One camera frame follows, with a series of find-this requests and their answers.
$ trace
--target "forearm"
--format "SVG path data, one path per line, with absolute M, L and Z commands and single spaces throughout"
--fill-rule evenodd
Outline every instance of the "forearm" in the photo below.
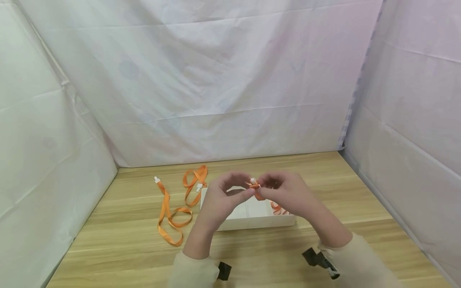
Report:
M 320 238 L 319 249 L 340 274 L 335 287 L 402 287 L 363 237 L 350 232 L 323 204 L 311 206 L 306 219 Z
M 183 253 L 192 259 L 205 259 L 210 256 L 211 240 L 214 232 L 202 224 L 198 216 L 189 233 Z
M 352 233 L 320 201 L 312 203 L 305 219 L 317 232 L 323 245 L 331 248 L 346 246 L 352 240 Z
M 174 260 L 168 288 L 211 288 L 219 269 L 209 258 L 213 231 L 199 217 L 189 233 L 184 249 Z

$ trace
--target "wrist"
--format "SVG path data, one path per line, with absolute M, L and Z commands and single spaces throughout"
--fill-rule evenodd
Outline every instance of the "wrist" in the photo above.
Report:
M 216 232 L 216 229 L 213 225 L 203 221 L 200 216 L 198 216 L 190 233 L 198 234 L 203 237 L 212 237 L 214 232 Z

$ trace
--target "white backdrop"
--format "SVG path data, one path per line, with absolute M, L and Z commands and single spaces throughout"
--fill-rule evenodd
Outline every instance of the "white backdrop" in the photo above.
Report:
M 346 158 L 461 285 L 461 1 L 388 0 Z
M 382 0 L 18 0 L 121 166 L 337 150 Z
M 116 173 L 102 131 L 0 0 L 0 287 L 40 287 Z

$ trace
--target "black strap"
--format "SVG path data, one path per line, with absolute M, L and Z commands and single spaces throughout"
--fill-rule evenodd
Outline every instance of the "black strap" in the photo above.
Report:
M 220 262 L 218 268 L 219 268 L 218 279 L 222 281 L 227 281 L 227 279 L 229 279 L 229 275 L 231 274 L 232 266 L 224 262 Z

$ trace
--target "black clip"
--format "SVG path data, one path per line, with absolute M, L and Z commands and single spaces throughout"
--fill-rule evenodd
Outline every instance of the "black clip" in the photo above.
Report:
M 322 252 L 317 254 L 314 249 L 309 248 L 306 252 L 302 254 L 304 259 L 307 261 L 309 266 L 315 267 L 320 266 L 324 269 L 327 269 L 330 274 L 331 279 L 335 280 L 339 278 L 339 273 L 336 268 L 331 264 L 331 262 L 323 255 Z
M 219 268 L 218 279 L 222 281 L 227 281 L 227 279 L 229 279 L 229 275 L 231 274 L 232 266 L 224 262 L 220 262 L 218 268 Z

